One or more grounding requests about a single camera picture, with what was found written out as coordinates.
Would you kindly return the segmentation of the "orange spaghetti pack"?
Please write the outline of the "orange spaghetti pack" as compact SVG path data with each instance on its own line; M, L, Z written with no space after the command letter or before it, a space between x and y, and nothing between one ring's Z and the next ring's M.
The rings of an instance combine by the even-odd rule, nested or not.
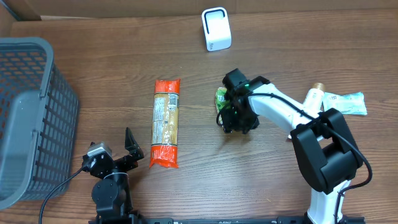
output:
M180 80L156 80L150 165L177 168Z

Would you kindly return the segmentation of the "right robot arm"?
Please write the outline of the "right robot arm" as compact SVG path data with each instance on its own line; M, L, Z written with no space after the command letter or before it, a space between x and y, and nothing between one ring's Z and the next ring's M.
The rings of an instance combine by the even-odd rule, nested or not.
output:
M225 133L243 134L259 126L263 116L287 132L298 168L311 188L310 206L301 217L279 217L277 223L364 223L347 217L343 198L365 162L344 116L336 109L311 110L279 91L268 79L253 80L239 69L223 79L226 104L216 122Z

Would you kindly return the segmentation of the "teal tissue wipes pack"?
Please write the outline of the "teal tissue wipes pack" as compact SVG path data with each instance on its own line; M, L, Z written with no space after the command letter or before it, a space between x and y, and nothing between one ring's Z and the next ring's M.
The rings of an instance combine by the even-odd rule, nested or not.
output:
M362 92L348 95L336 95L325 92L323 97L323 109L326 111L334 108L342 114L364 115L368 114Z

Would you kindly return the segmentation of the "green snack pouch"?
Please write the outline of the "green snack pouch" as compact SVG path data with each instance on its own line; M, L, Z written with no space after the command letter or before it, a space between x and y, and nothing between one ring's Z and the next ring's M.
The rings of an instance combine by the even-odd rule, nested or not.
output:
M227 92L227 88L219 87L215 92L215 106L216 106L216 123L218 126L223 125L222 115L226 111L226 109L230 108L230 102L225 98L225 94Z

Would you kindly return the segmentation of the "white tube gold cap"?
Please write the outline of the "white tube gold cap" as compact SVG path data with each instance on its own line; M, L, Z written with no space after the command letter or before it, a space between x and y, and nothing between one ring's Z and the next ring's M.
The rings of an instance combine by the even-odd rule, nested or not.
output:
M297 108L303 110L306 114L313 118L317 118L321 112L322 99L325 94L325 86L322 83L314 83L309 89L302 104L298 104ZM296 110L289 116L292 129L295 129L299 124L307 124L310 119L300 114Z

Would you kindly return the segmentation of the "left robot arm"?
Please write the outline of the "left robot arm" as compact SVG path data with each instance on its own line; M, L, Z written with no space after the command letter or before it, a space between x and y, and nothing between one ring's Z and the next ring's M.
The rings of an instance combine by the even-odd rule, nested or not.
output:
M91 192L97 217L93 223L137 223L133 212L128 172L138 167L144 153L129 128L126 128L124 148L128 154L114 160L105 142L91 143L83 156L83 171L99 178Z

